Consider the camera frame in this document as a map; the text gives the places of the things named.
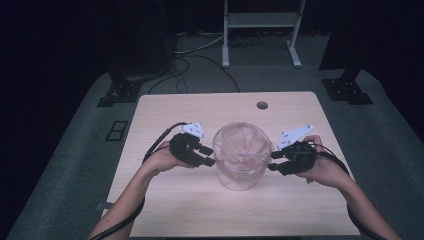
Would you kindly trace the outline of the black floor outlet frame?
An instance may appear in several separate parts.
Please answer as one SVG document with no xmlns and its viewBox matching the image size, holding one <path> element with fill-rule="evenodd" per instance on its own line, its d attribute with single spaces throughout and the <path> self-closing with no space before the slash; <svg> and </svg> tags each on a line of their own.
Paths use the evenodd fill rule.
<svg viewBox="0 0 424 240">
<path fill-rule="evenodd" d="M 121 141 L 125 135 L 127 125 L 127 121 L 114 121 L 106 136 L 106 141 Z"/>
</svg>

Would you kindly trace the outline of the clear cylindrical bin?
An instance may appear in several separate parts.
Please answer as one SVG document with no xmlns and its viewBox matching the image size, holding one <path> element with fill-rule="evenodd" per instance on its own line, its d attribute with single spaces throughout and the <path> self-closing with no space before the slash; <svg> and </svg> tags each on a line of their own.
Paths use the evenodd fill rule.
<svg viewBox="0 0 424 240">
<path fill-rule="evenodd" d="M 265 170 L 250 173 L 226 173 L 217 168 L 217 175 L 220 182 L 230 190 L 246 191 L 252 188 L 264 175 Z"/>
</svg>

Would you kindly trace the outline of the person's right hand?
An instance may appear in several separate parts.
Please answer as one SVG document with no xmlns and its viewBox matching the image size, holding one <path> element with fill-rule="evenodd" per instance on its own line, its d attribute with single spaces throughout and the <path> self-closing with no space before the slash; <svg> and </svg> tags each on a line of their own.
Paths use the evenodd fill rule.
<svg viewBox="0 0 424 240">
<path fill-rule="evenodd" d="M 338 190 L 348 189 L 354 183 L 338 164 L 324 157 L 318 158 L 311 169 L 298 173 L 297 176 L 305 178 L 307 183 L 317 182 Z"/>
</svg>

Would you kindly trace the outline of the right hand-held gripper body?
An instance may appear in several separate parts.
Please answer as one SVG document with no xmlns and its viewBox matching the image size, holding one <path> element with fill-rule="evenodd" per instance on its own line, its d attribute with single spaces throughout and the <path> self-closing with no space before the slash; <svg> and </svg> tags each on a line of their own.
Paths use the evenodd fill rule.
<svg viewBox="0 0 424 240">
<path fill-rule="evenodd" d="M 279 171 L 282 175 L 291 175 L 305 172 L 314 166 L 316 151 L 301 138 L 313 129 L 312 125 L 285 130 L 277 144 L 277 151 L 283 151 L 287 159 L 287 170 Z"/>
</svg>

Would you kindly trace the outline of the white metal stand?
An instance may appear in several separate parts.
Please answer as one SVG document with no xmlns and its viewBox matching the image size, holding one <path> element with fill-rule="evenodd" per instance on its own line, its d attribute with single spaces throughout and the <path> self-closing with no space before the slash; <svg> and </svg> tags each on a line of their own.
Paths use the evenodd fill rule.
<svg viewBox="0 0 424 240">
<path fill-rule="evenodd" d="M 291 28 L 291 39 L 286 41 L 286 46 L 295 68 L 300 69 L 302 63 L 297 54 L 295 44 L 303 18 L 307 0 L 300 0 L 296 12 L 275 13 L 231 13 L 228 8 L 229 0 L 224 0 L 223 13 L 223 44 L 222 66 L 230 66 L 228 36 L 232 29 L 241 28 Z"/>
</svg>

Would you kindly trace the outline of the black stand base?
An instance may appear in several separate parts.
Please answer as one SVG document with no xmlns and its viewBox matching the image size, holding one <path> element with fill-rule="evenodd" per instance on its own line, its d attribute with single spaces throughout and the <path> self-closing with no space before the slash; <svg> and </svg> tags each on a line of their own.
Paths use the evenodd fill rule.
<svg viewBox="0 0 424 240">
<path fill-rule="evenodd" d="M 138 100 L 141 84 L 130 81 L 119 71 L 108 73 L 112 83 L 104 97 L 97 103 L 98 107 L 112 107 L 115 103 L 135 103 Z"/>
<path fill-rule="evenodd" d="M 350 105 L 372 105 L 369 95 L 361 90 L 356 83 L 356 77 L 361 69 L 346 68 L 338 78 L 323 78 L 321 80 L 332 101 L 345 101 Z"/>
</svg>

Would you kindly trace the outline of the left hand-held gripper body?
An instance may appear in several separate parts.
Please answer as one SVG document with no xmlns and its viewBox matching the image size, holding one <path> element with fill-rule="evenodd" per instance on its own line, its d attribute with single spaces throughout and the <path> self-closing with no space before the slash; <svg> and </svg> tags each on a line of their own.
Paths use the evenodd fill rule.
<svg viewBox="0 0 424 240">
<path fill-rule="evenodd" d="M 178 160 L 194 167 L 203 163 L 203 157 L 194 152 L 201 147 L 200 140 L 204 137 L 204 131 L 200 122 L 179 123 L 181 133 L 172 137 L 169 142 L 171 154 Z"/>
</svg>

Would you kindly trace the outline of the person's left hand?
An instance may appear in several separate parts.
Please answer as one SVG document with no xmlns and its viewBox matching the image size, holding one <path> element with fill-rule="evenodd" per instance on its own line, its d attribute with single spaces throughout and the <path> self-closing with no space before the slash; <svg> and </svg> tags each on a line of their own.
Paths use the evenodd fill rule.
<svg viewBox="0 0 424 240">
<path fill-rule="evenodd" d="M 141 172 L 146 176 L 156 176 L 175 167 L 191 168 L 191 165 L 178 160 L 170 152 L 170 143 L 165 141 L 142 164 Z"/>
</svg>

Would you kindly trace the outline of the translucent plastic bag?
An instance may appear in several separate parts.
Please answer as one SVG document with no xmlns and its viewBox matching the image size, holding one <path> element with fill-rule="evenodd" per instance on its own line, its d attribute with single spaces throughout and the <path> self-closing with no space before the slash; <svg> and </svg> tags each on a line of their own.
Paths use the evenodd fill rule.
<svg viewBox="0 0 424 240">
<path fill-rule="evenodd" d="M 226 173 L 262 171 L 270 163 L 272 150 L 267 135 L 246 122 L 227 124 L 213 138 L 217 168 Z"/>
</svg>

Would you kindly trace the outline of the black cabinet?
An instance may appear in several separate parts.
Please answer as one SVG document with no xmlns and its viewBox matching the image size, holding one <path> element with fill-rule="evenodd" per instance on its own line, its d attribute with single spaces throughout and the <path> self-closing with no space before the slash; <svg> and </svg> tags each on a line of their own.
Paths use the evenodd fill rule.
<svg viewBox="0 0 424 240">
<path fill-rule="evenodd" d="M 147 74 L 170 69 L 175 37 L 164 0 L 112 0 L 111 35 L 128 65 Z"/>
</svg>

